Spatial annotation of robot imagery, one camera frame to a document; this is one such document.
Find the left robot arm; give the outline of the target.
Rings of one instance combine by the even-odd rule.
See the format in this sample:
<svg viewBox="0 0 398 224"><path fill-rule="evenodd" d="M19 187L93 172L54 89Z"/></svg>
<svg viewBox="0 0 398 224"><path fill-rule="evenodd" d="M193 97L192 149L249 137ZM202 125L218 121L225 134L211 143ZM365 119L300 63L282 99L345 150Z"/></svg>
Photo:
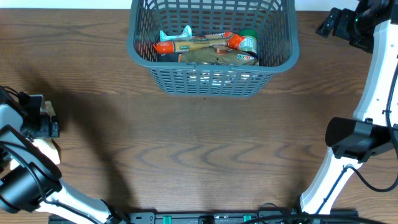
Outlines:
<svg viewBox="0 0 398 224"><path fill-rule="evenodd" d="M59 120L43 95L1 87L1 208L9 213L47 212L72 223L129 223L129 217L104 200L68 185L57 167L54 139Z"/></svg>

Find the gold coffee bag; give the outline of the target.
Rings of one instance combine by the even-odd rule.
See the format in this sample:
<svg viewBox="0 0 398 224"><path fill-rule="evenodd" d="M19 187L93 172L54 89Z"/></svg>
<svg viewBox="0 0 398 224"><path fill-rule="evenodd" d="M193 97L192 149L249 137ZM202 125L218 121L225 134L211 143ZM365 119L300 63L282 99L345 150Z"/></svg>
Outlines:
<svg viewBox="0 0 398 224"><path fill-rule="evenodd" d="M178 62L197 65L259 65L257 58L249 53L219 45L182 53L178 56Z"/></svg>

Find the grey plastic basket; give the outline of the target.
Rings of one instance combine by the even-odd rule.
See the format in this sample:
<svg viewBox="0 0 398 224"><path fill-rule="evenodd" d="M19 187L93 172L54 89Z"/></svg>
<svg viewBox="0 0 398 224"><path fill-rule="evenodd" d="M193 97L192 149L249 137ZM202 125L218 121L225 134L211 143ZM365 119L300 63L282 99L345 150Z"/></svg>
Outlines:
<svg viewBox="0 0 398 224"><path fill-rule="evenodd" d="M153 45L159 34L193 35L243 29L257 32L258 66L180 63L162 56ZM299 59L294 0L133 0L127 51L146 67L161 90L173 95L252 96L276 74Z"/></svg>

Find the green lid jar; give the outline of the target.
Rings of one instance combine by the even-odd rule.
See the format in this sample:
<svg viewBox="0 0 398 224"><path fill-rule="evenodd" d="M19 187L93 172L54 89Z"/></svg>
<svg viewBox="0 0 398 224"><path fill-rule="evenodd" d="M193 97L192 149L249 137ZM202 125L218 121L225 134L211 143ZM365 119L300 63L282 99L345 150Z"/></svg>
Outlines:
<svg viewBox="0 0 398 224"><path fill-rule="evenodd" d="M257 32L253 29L243 29L239 31L238 35L244 37L239 44L239 50L257 55Z"/></svg>

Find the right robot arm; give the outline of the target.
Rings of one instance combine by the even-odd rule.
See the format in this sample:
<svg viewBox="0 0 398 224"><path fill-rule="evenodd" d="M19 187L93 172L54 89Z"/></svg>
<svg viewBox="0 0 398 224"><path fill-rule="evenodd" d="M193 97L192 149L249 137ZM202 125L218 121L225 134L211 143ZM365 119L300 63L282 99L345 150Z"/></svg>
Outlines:
<svg viewBox="0 0 398 224"><path fill-rule="evenodd" d="M353 118L328 123L328 147L309 188L299 198L304 214L328 215L353 174L372 156L397 150L397 1L360 1L355 10L331 9L316 33L334 35L372 55Z"/></svg>

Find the white brown snack bag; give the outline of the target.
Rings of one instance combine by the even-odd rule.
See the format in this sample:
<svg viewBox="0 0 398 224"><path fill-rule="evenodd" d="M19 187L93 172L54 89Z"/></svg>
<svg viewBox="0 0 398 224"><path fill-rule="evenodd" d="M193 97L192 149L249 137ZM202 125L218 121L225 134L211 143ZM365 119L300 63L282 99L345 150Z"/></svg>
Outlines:
<svg viewBox="0 0 398 224"><path fill-rule="evenodd" d="M56 115L51 101L44 101L44 105L40 109L40 115ZM34 139L32 144L38 148L41 153L46 155L55 165L59 165L60 155L56 143L52 138Z"/></svg>

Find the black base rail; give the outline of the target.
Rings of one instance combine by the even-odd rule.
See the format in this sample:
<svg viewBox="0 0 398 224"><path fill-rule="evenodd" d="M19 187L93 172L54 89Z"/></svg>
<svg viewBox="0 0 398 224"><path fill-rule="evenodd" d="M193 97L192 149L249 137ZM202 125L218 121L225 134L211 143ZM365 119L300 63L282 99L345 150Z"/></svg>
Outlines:
<svg viewBox="0 0 398 224"><path fill-rule="evenodd" d="M269 215L282 215L282 210L268 209L260 212L235 212L235 213L153 213L141 212L130 213L130 223L135 224L199 224L199 223L242 223L255 218L266 217ZM330 215L346 215L350 217L359 217L355 210L332 210ZM73 223L62 217L49 216L48 224L67 224ZM259 223L293 223L288 220L271 220Z"/></svg>

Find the orange spaghetti packet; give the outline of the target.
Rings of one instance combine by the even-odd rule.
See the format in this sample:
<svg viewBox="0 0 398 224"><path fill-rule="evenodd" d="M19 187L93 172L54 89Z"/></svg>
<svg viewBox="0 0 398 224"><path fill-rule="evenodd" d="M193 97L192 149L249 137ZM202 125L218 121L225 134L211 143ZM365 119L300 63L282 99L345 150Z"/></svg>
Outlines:
<svg viewBox="0 0 398 224"><path fill-rule="evenodd" d="M244 40L244 36L228 31L157 42L153 45L153 48L158 54L185 53L212 46L224 46L238 50Z"/></svg>

